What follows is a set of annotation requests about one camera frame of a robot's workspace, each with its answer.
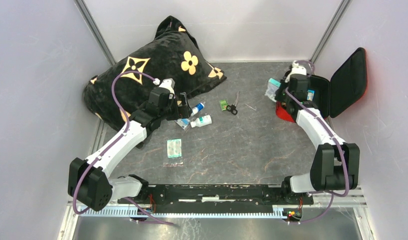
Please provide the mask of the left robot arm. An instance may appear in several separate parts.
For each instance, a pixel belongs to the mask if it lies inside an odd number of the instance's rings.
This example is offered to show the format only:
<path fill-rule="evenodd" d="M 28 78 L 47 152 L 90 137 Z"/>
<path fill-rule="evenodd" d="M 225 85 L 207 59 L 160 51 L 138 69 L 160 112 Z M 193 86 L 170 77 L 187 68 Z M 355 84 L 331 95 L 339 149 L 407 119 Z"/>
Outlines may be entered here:
<path fill-rule="evenodd" d="M 111 179 L 111 173 L 126 155 L 141 144 L 162 121 L 185 119 L 192 114 L 187 94 L 175 95 L 157 87 L 131 114 L 125 125 L 109 142 L 86 159 L 75 158 L 69 165 L 68 194 L 73 198 L 73 209 L 81 202 L 87 209 L 102 210 L 110 201 L 131 197 L 137 204 L 148 200 L 147 181 L 135 175 Z"/>

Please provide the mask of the white blue gauze packet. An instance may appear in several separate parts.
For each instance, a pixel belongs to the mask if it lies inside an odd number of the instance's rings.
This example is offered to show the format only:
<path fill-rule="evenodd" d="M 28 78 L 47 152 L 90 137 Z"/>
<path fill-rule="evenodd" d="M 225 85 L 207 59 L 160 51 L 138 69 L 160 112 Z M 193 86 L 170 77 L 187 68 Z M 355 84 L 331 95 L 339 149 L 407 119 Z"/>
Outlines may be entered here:
<path fill-rule="evenodd" d="M 268 97 L 271 101 L 276 102 L 276 91 L 277 91 L 276 86 L 268 86 L 265 92 L 265 96 Z"/>

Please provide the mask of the small clear zip bag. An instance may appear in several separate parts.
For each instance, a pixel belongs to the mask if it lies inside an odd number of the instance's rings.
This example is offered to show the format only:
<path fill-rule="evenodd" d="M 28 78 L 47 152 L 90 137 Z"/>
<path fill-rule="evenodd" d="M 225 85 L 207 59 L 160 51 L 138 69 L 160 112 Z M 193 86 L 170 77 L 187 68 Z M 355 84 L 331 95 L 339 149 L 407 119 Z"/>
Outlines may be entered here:
<path fill-rule="evenodd" d="M 270 78 L 268 81 L 268 86 L 267 86 L 267 90 L 269 91 L 277 91 L 277 89 L 279 89 L 281 86 L 281 83 L 279 81 L 277 81 L 274 78 Z"/>

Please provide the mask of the black handled scissors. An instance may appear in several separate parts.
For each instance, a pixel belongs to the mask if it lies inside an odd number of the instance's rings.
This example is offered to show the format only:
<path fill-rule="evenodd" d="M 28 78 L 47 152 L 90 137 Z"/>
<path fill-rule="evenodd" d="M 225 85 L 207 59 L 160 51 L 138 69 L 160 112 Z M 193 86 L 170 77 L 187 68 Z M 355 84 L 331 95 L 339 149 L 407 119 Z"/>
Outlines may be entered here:
<path fill-rule="evenodd" d="M 230 112 L 234 116 L 237 115 L 237 113 L 238 113 L 237 105 L 239 103 L 239 96 L 240 96 L 240 92 L 238 91 L 236 93 L 236 99 L 235 99 L 234 103 L 226 106 L 226 110 L 228 112 Z"/>

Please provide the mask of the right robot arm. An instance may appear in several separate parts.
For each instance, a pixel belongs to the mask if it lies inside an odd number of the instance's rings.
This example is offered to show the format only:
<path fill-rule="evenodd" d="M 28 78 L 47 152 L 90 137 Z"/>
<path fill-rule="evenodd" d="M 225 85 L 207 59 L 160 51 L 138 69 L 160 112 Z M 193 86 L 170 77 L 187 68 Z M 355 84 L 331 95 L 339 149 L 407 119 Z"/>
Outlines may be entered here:
<path fill-rule="evenodd" d="M 327 124 L 320 110 L 307 99 L 310 79 L 291 74 L 281 80 L 276 100 L 307 134 L 316 149 L 308 173 L 286 177 L 280 191 L 283 202 L 295 203 L 301 193 L 330 193 L 344 197 L 358 185 L 360 148 L 339 137 Z"/>

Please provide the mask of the blue white wipes pack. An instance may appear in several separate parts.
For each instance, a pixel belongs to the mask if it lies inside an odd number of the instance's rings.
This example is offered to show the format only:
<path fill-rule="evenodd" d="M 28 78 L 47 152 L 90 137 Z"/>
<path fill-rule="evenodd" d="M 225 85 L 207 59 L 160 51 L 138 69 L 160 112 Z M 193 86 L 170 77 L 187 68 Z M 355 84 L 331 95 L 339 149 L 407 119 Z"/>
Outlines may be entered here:
<path fill-rule="evenodd" d="M 313 101 L 314 95 L 315 95 L 315 91 L 309 89 L 309 90 L 307 91 L 307 100 L 308 100 L 308 101 Z"/>

